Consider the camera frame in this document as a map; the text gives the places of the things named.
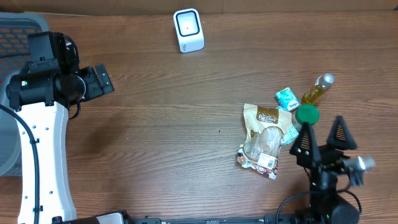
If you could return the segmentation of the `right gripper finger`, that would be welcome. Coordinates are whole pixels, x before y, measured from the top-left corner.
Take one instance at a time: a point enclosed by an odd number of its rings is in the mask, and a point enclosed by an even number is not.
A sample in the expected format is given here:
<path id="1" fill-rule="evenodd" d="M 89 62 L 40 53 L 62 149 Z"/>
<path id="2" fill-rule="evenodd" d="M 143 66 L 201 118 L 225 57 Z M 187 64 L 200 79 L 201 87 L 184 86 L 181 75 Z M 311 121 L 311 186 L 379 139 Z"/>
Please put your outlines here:
<path id="1" fill-rule="evenodd" d="M 335 118 L 326 143 L 330 149 L 339 149 L 342 151 L 357 149 L 357 144 L 342 116 Z"/>
<path id="2" fill-rule="evenodd" d="M 290 154 L 297 159 L 297 165 L 302 167 L 318 167 L 321 155 L 310 123 L 304 123 L 297 139 L 290 148 Z"/>

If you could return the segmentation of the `teal white pouch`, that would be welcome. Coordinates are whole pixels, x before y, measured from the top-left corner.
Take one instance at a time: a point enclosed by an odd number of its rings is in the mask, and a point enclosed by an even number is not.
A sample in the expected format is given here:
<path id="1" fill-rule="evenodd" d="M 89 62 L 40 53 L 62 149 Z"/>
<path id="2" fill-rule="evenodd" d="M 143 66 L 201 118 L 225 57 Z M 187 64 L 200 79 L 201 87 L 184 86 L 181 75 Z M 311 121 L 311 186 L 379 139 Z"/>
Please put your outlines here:
<path id="1" fill-rule="evenodd" d="M 295 113 L 292 112 L 292 123 L 287 130 L 286 134 L 282 137 L 281 139 L 281 145 L 286 146 L 289 145 L 290 143 L 294 142 L 295 139 L 299 135 L 299 131 L 297 130 L 297 121 L 295 119 Z"/>

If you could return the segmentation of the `green lid jar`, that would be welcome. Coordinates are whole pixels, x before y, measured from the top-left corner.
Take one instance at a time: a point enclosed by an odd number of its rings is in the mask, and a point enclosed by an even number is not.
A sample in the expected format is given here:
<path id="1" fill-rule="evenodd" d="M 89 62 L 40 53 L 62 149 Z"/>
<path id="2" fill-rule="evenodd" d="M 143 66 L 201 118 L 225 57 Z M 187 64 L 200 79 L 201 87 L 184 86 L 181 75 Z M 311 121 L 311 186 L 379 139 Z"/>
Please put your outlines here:
<path id="1" fill-rule="evenodd" d="M 292 114 L 292 124 L 297 131 L 300 131 L 304 123 L 315 124 L 320 118 L 318 109 L 311 104 L 301 105 Z"/>

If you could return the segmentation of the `brown snack packet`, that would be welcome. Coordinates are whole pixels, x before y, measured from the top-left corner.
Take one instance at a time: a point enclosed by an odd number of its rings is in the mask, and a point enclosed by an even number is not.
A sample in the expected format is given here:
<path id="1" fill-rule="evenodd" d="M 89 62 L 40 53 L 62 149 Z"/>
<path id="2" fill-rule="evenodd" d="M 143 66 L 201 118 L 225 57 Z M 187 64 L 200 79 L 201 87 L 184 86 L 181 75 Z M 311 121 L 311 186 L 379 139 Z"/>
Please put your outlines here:
<path id="1" fill-rule="evenodd" d="M 282 137 L 292 124 L 292 113 L 245 104 L 243 108 L 246 141 L 240 145 L 237 160 L 269 179 L 276 179 Z"/>

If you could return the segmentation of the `small teal white box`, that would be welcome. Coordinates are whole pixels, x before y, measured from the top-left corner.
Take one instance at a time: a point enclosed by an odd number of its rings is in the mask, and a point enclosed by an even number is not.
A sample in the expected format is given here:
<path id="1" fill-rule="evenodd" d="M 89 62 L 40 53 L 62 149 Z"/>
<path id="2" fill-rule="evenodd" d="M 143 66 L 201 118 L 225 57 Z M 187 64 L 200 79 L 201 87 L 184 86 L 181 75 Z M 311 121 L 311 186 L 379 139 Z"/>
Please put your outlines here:
<path id="1" fill-rule="evenodd" d="M 295 94 L 289 87 L 286 87 L 281 91 L 278 91 L 275 94 L 275 98 L 278 101 L 278 103 L 281 105 L 281 107 L 283 107 L 283 109 L 289 112 L 295 111 L 301 105 L 298 98 L 295 96 Z"/>

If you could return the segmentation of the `yellow dish soap bottle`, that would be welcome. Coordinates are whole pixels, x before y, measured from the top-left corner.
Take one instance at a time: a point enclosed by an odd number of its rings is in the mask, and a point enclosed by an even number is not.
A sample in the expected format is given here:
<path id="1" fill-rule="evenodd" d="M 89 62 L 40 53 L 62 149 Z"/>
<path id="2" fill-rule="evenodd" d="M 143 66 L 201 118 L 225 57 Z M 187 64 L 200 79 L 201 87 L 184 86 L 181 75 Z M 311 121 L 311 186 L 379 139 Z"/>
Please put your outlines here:
<path id="1" fill-rule="evenodd" d="M 331 88 L 334 81 L 335 77 L 331 73 L 319 76 L 311 89 L 303 95 L 301 104 L 316 105 L 317 101 Z"/>

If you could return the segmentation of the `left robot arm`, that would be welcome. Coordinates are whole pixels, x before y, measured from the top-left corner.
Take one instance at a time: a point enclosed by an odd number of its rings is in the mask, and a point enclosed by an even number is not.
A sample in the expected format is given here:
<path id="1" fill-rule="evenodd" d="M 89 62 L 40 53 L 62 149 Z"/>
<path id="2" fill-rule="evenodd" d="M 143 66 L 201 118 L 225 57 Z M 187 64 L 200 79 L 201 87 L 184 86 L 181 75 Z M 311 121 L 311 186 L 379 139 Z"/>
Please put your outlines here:
<path id="1" fill-rule="evenodd" d="M 68 183 L 68 110 L 114 91 L 104 65 L 80 68 L 78 49 L 59 32 L 28 36 L 30 61 L 6 87 L 21 141 L 18 223 L 127 223 L 124 212 L 78 218 Z"/>

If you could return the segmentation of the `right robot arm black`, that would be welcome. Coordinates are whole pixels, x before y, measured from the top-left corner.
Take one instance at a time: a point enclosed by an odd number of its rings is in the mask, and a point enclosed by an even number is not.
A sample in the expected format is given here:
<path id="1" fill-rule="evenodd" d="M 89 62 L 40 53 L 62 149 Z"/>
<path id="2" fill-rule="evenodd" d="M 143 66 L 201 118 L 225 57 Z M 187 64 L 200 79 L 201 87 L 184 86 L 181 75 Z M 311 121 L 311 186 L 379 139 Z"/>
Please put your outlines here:
<path id="1" fill-rule="evenodd" d="M 319 146 L 310 123 L 304 123 L 290 154 L 296 157 L 297 165 L 308 175 L 309 206 L 296 210 L 291 223 L 357 223 L 361 206 L 357 208 L 340 196 L 352 194 L 354 168 L 349 166 L 345 150 L 354 150 L 357 145 L 342 116 L 337 116 L 331 127 L 326 144 Z"/>

